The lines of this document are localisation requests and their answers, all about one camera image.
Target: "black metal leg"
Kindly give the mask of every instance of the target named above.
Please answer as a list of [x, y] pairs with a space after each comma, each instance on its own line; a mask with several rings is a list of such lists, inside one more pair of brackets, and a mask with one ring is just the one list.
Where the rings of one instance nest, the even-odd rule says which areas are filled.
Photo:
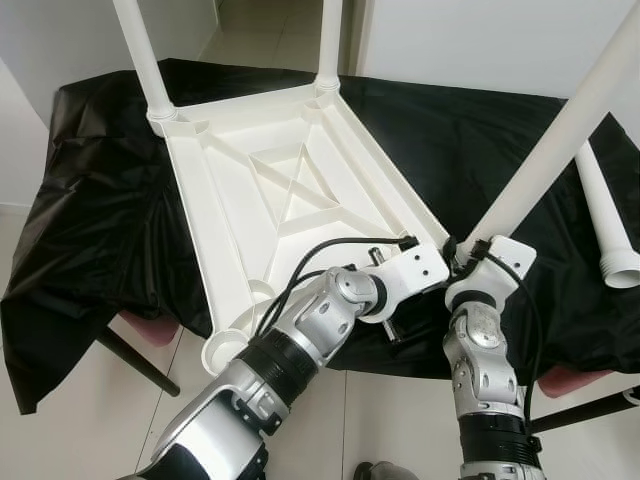
[[573, 425], [592, 418], [602, 417], [611, 413], [621, 412], [637, 407], [640, 400], [640, 385], [624, 392], [614, 393], [608, 397], [594, 400], [593, 402], [578, 405], [561, 412], [536, 418], [531, 422], [533, 433], [545, 432], [554, 428]]
[[104, 329], [97, 340], [172, 397], [180, 395], [180, 387], [109, 327]]

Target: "white plastic tube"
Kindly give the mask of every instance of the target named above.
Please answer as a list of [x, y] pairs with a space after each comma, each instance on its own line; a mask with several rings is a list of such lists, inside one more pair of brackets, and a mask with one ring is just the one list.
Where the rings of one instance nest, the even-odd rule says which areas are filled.
[[169, 100], [162, 82], [151, 41], [136, 0], [113, 0], [120, 26], [136, 67], [144, 96], [147, 99], [147, 117], [152, 122], [169, 120], [177, 116], [176, 107]]
[[320, 37], [320, 63], [316, 87], [320, 90], [336, 90], [338, 79], [338, 57], [340, 56], [340, 26], [342, 23], [342, 0], [324, 0], [322, 7], [322, 34]]
[[636, 2], [575, 96], [460, 245], [460, 260], [466, 260], [477, 240], [511, 235], [562, 173], [609, 111], [611, 98], [629, 71], [639, 68], [639, 30], [640, 3]]
[[631, 248], [629, 237], [589, 142], [580, 148], [576, 165], [602, 252], [600, 269], [604, 283], [611, 288], [640, 285], [640, 255]]

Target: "white floor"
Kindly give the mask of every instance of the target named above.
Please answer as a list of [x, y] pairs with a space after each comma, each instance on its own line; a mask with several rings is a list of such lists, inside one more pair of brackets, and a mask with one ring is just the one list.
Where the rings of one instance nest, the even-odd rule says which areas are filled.
[[316, 72], [322, 0], [224, 0], [206, 62]]
[[[320, 0], [225, 0], [222, 35], [202, 60], [314, 71]], [[0, 291], [24, 217], [0, 215]], [[181, 331], [155, 349], [127, 324], [114, 328], [177, 382], [178, 398], [161, 391], [111, 352], [94, 345], [34, 416], [18, 415], [0, 368], [0, 478], [114, 480], [146, 465], [164, 427], [209, 382], [200, 363], [203, 340]], [[542, 415], [638, 383], [610, 375], [574, 395], [535, 394]], [[640, 409], [542, 435], [550, 480], [640, 477]], [[323, 371], [267, 440], [272, 480], [351, 480], [361, 461], [391, 460], [421, 480], [458, 478], [461, 451], [448, 382]]]

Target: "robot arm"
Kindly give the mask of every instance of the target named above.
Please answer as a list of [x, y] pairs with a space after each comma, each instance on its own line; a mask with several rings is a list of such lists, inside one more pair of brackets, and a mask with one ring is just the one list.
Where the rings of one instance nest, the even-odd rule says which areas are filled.
[[[488, 253], [523, 279], [534, 249], [494, 237]], [[522, 391], [507, 360], [500, 314], [517, 288], [485, 257], [451, 284], [445, 302], [453, 313], [444, 351], [451, 366], [456, 416], [464, 457], [462, 480], [544, 480], [540, 445], [527, 431]]]
[[255, 480], [268, 454], [260, 432], [273, 435], [318, 368], [342, 347], [357, 318], [389, 319], [398, 304], [434, 288], [449, 269], [433, 245], [417, 245], [361, 271], [328, 269], [307, 287], [167, 427], [146, 480]]

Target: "black cloth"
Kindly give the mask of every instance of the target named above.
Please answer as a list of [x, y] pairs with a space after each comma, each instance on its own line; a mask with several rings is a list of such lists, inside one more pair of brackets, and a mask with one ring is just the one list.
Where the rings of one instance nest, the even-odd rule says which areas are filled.
[[[165, 60], [178, 106], [287, 88], [308, 73]], [[561, 108], [557, 99], [367, 78], [343, 78], [342, 96], [416, 192], [464, 239]], [[46, 171], [0, 304], [4, 354], [23, 413], [53, 390], [114, 314], [172, 315], [207, 337], [211, 322], [167, 149], [151, 132], [134, 72], [60, 89]], [[636, 249], [640, 158], [612, 117], [592, 142]], [[600, 252], [577, 172], [569, 166], [513, 237], [538, 251], [526, 283], [546, 329], [545, 366], [640, 372], [640, 288], [602, 281]], [[403, 304], [408, 340], [358, 324], [333, 368], [446, 378], [443, 292]], [[533, 354], [524, 296], [508, 301], [510, 359]]]

